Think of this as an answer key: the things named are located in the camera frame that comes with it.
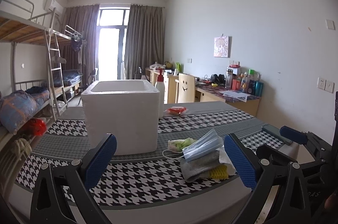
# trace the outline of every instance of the smartphone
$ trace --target smartphone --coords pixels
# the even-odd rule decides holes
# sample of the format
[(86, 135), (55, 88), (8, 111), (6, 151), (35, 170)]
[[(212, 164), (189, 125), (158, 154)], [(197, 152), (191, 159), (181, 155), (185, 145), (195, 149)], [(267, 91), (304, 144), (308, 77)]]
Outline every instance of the smartphone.
[(279, 133), (279, 129), (277, 129), (276, 127), (274, 127), (270, 124), (266, 124), (266, 125), (262, 126), (262, 131), (267, 132), (267, 133), (277, 137), (278, 139), (280, 139), (281, 141), (283, 141), (287, 145), (291, 145), (291, 143), (293, 142), (290, 139), (287, 139), (287, 138), (281, 136), (281, 134)]

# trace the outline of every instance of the upper bunk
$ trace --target upper bunk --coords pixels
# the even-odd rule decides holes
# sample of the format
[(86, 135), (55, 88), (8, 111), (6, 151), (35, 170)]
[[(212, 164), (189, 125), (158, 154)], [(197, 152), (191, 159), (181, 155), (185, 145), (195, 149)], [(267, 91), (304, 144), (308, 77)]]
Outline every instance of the upper bunk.
[[(8, 0), (3, 1), (29, 12), (30, 18), (25, 19), (5, 11), (0, 11), (0, 42), (45, 45), (46, 37), (50, 34), (56, 36), (59, 45), (67, 45), (73, 36), (82, 37), (82, 34), (68, 25), (65, 26), (64, 33), (54, 30), (53, 21), (57, 19), (55, 11), (33, 17), (34, 4), (31, 1), (25, 0), (33, 6), (30, 10)], [(50, 26), (44, 26), (45, 17), (48, 15), (51, 15)], [(38, 18), (43, 18), (42, 25), (36, 22)]]

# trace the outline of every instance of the yellow mesh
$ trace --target yellow mesh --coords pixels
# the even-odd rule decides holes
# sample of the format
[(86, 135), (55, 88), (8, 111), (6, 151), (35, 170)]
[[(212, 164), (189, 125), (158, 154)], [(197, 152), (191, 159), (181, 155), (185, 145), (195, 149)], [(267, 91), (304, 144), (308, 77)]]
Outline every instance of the yellow mesh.
[(210, 178), (212, 179), (227, 179), (229, 175), (226, 171), (226, 166), (221, 165), (216, 168), (213, 168), (209, 171)]

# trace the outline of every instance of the blue gripper pad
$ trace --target blue gripper pad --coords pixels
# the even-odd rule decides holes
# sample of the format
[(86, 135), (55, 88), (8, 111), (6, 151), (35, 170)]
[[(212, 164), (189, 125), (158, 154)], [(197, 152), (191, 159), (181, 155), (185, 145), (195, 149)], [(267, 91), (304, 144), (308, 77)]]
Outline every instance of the blue gripper pad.
[(281, 127), (279, 133), (281, 136), (286, 137), (300, 145), (304, 145), (308, 142), (308, 137), (305, 133), (296, 131), (287, 126)]
[(116, 152), (117, 141), (115, 136), (111, 134), (103, 144), (100, 142), (97, 147), (99, 147), (100, 145), (101, 147), (98, 151), (95, 151), (96, 148), (92, 149), (96, 152), (96, 154), (93, 155), (94, 157), (87, 165), (84, 173), (82, 181), (87, 190), (97, 185), (102, 177), (102, 174), (106, 170), (107, 165), (109, 164), (114, 153)]
[[(224, 150), (229, 156), (231, 162), (239, 174), (243, 184), (254, 190), (259, 179), (258, 173), (260, 172), (260, 166), (258, 164), (258, 157), (240, 142), (240, 140), (234, 135), (229, 134), (224, 138)], [(249, 160), (246, 153), (252, 153)]]

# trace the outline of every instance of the glass door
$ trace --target glass door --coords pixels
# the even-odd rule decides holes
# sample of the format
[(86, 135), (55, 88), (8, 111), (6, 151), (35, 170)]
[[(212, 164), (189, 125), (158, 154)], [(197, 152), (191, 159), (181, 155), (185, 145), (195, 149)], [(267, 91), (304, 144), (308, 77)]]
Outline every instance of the glass door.
[(99, 32), (98, 68), (101, 81), (121, 79), (128, 21), (129, 9), (100, 9), (97, 26)]

